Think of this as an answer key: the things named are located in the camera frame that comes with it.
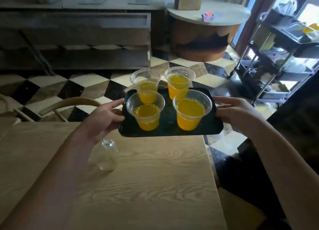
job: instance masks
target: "orange juice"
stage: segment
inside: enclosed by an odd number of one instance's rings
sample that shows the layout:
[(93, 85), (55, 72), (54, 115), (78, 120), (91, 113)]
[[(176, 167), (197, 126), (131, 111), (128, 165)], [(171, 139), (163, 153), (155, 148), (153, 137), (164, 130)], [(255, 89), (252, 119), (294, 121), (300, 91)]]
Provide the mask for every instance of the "orange juice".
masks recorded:
[(151, 80), (140, 81), (137, 84), (138, 97), (142, 103), (153, 103), (156, 100), (156, 94), (147, 91), (157, 91), (158, 83)]
[(182, 75), (171, 75), (168, 78), (168, 93), (170, 99), (174, 99), (175, 95), (189, 88), (189, 79)]
[(159, 125), (159, 107), (154, 104), (144, 104), (134, 110), (136, 121), (144, 131), (152, 131)]
[(180, 100), (180, 102), (177, 104), (177, 109), (182, 114), (186, 115), (183, 116), (177, 112), (177, 124), (185, 131), (194, 130), (202, 117), (205, 115), (205, 107), (199, 101), (192, 98), (184, 98)]

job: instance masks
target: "plastic cup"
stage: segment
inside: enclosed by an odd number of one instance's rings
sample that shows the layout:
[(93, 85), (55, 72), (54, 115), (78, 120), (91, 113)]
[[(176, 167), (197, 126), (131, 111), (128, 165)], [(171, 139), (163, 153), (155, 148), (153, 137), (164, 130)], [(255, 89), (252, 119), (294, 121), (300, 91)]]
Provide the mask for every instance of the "plastic cup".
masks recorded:
[[(190, 98), (190, 99), (194, 99), (199, 101), (205, 108), (205, 113), (202, 116), (190, 116), (190, 115), (185, 115), (183, 113), (181, 113), (177, 108), (178, 108), (178, 103), (185, 98)], [(191, 131), (194, 130), (199, 122), (201, 121), (201, 119), (206, 116), (207, 114), (209, 114), (209, 112), (212, 109), (212, 101), (211, 99), (205, 95), (204, 93), (200, 92), (200, 91), (196, 91), (196, 90), (186, 90), (186, 91), (181, 91), (179, 92), (174, 100), (173, 100), (173, 106), (176, 110), (177, 113), (177, 124), (178, 126), (185, 130), (185, 131)]]
[(135, 71), (130, 78), (142, 103), (153, 103), (156, 100), (155, 94), (151, 95), (145, 91), (157, 91), (160, 79), (159, 73), (149, 69)]
[[(187, 79), (185, 83), (176, 83), (171, 81), (174, 75), (180, 75)], [(168, 93), (170, 99), (174, 99), (175, 95), (183, 90), (187, 90), (192, 86), (192, 81), (195, 79), (195, 73), (186, 67), (172, 67), (165, 71), (165, 78), (168, 83)]]
[[(149, 96), (150, 98), (155, 98), (153, 103), (143, 103), (138, 95), (138, 93), (134, 93), (133, 95), (131, 95), (126, 103), (126, 108), (127, 111), (133, 116), (135, 117), (139, 127), (141, 129), (143, 129), (144, 131), (152, 131), (155, 128), (158, 127), (159, 125), (159, 116), (160, 113), (162, 112), (164, 106), (165, 106), (165, 100), (163, 98), (163, 96), (161, 94), (159, 94), (156, 91), (144, 91), (146, 94), (148, 94), (147, 96)], [(148, 116), (148, 117), (142, 117), (142, 116), (137, 116), (134, 114), (134, 111), (142, 105), (155, 105), (158, 107), (159, 111), (157, 112), (157, 114), (152, 115), (152, 116)]]

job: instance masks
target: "person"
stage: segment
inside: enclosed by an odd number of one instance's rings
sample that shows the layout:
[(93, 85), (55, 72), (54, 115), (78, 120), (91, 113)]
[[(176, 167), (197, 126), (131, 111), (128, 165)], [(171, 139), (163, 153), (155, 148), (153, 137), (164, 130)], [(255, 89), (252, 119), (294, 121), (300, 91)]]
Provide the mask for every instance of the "person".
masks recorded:
[[(319, 176), (293, 146), (246, 100), (213, 97), (216, 116), (238, 128), (255, 145), (293, 230), (319, 226)], [(96, 108), (65, 140), (0, 230), (63, 229), (95, 144), (124, 120), (114, 109), (124, 99)]]

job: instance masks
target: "wood grain tabletop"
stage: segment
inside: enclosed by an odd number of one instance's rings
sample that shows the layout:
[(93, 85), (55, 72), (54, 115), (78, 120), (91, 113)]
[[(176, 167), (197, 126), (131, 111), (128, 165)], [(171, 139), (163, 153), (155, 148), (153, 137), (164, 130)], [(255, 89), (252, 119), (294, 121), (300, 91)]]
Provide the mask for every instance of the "wood grain tabletop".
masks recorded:
[[(78, 123), (22, 122), (0, 140), (0, 222)], [(70, 229), (226, 229), (202, 136), (125, 138), (119, 162), (89, 165)]]

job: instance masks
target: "clear plastic cup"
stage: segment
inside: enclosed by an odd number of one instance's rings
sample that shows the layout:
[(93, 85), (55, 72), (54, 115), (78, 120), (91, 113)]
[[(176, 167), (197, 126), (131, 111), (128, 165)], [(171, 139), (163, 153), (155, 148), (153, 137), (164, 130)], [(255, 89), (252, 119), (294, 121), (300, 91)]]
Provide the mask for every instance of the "clear plastic cup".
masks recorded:
[(166, 70), (165, 78), (170, 99), (173, 100), (177, 93), (191, 87), (195, 76), (195, 73), (186, 67), (172, 67)]
[(152, 96), (149, 93), (145, 93), (145, 91), (157, 91), (160, 79), (159, 73), (149, 69), (135, 71), (130, 78), (143, 103), (153, 103), (156, 100), (155, 95)]
[[(127, 111), (135, 117), (138, 125), (144, 131), (152, 131), (159, 125), (159, 116), (165, 106), (165, 100), (161, 94), (157, 91), (143, 91), (146, 96), (150, 98), (155, 98), (153, 103), (143, 103), (138, 95), (138, 93), (134, 93), (130, 96), (126, 103)], [(151, 115), (137, 115), (136, 110), (140, 110), (140, 112), (150, 113), (154, 108), (156, 108), (156, 112)]]
[[(178, 104), (183, 99), (190, 99), (190, 100), (193, 100), (193, 101), (195, 100), (195, 101), (199, 102), (200, 104), (202, 104), (202, 106), (205, 109), (203, 115), (191, 116), (191, 115), (186, 115), (185, 113), (182, 113), (181, 112), (182, 108), (179, 108)], [(193, 104), (189, 105), (189, 107), (185, 107), (185, 108), (187, 108), (186, 109), (187, 114), (193, 114), (194, 113), (194, 111), (192, 111), (192, 109), (195, 110), (195, 108), (192, 107), (192, 105)], [(176, 113), (177, 113), (177, 124), (178, 124), (178, 126), (181, 129), (185, 130), (185, 131), (191, 131), (191, 130), (194, 130), (198, 126), (199, 122), (201, 121), (201, 119), (204, 116), (209, 114), (209, 112), (212, 109), (213, 104), (212, 104), (211, 99), (207, 95), (205, 95), (204, 93), (202, 93), (200, 91), (196, 91), (196, 90), (185, 90), (185, 91), (179, 92), (174, 97), (173, 106), (174, 106), (174, 108), (176, 110)]]

